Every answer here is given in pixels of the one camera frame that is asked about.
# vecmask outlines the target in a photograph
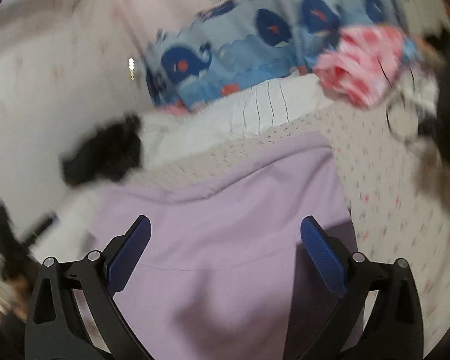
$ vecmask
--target dark purple fabric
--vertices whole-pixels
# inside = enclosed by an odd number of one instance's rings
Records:
[[[91,230],[96,249],[138,215],[151,221],[150,243],[114,299],[157,360],[281,359],[301,221],[313,215],[324,229],[350,221],[332,150],[316,133],[282,140],[184,190],[104,193]],[[352,226],[338,235],[354,245]],[[313,299],[325,321],[336,299],[314,295],[322,291],[314,280],[302,285],[305,304]],[[303,326],[311,337],[318,324]]]

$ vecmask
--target white wall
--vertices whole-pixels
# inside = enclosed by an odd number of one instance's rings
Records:
[[[20,229],[68,189],[59,154],[96,123],[151,107],[111,0],[4,0],[0,7],[0,197]]]

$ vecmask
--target crumpled pink cloth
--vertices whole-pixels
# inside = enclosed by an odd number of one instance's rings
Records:
[[[320,55],[313,72],[326,89],[345,93],[358,107],[377,104],[401,65],[404,35],[399,28],[343,28],[337,51]]]

